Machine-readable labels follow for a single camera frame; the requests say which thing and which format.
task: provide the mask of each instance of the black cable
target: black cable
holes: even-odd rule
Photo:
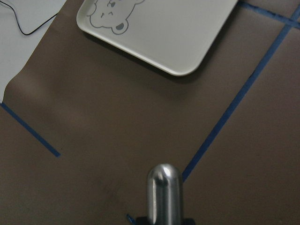
[[[14,14],[15,14],[15,19],[17,20],[17,24],[18,24],[18,27],[19,27],[19,29],[20,29],[20,32],[23,34],[23,35],[30,35],[30,34],[33,34],[34,32],[36,32],[38,29],[40,29],[45,23],[47,23],[49,20],[51,20],[52,18],[54,18],[54,17],[56,17],[56,15],[58,14],[55,14],[54,16],[52,16],[50,19],[48,19],[47,21],[45,21],[44,23],[42,23],[38,28],[36,28],[34,31],[32,31],[32,32],[30,32],[30,33],[28,33],[28,34],[26,34],[26,33],[24,33],[23,32],[23,30],[21,29],[21,27],[20,27],[20,24],[19,24],[19,20],[18,20],[18,17],[17,17],[17,13],[15,12],[15,10],[14,10],[14,8],[12,8],[9,4],[7,4],[7,3],[5,3],[5,2],[3,2],[3,1],[1,1],[0,0],[0,3],[2,3],[2,4],[4,4],[4,5],[6,5],[6,6],[8,6],[8,7],[10,7],[12,10],[13,10],[13,12],[14,12]]]

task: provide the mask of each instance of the white surface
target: white surface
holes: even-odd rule
[[[66,0],[2,1],[13,6],[22,30],[29,33],[56,14]],[[52,20],[34,34],[25,36],[17,27],[14,12],[0,3],[0,102],[6,85],[24,67]]]
[[[236,2],[85,0],[77,24],[163,71],[182,76],[198,68]]]

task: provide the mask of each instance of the bear ear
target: bear ear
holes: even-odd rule
[[[120,23],[119,25],[112,27],[112,31],[114,34],[123,34],[128,29],[128,21],[125,20],[124,22]]]
[[[97,19],[95,15],[90,15],[90,24],[95,28],[103,27],[102,21]]]
[[[86,16],[91,16],[95,13],[95,11],[97,9],[97,2],[98,2],[98,0],[94,1],[94,4],[91,5]]]
[[[142,3],[143,1],[145,1],[145,0],[135,0],[134,2],[135,2],[135,4],[140,4],[140,3]]]

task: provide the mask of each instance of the rounded metal tip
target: rounded metal tip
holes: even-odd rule
[[[170,164],[159,164],[148,174],[148,221],[151,225],[181,225],[182,177]]]

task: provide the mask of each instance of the white tray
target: white tray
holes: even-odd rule
[[[237,0],[85,0],[83,31],[175,76],[198,68]]]

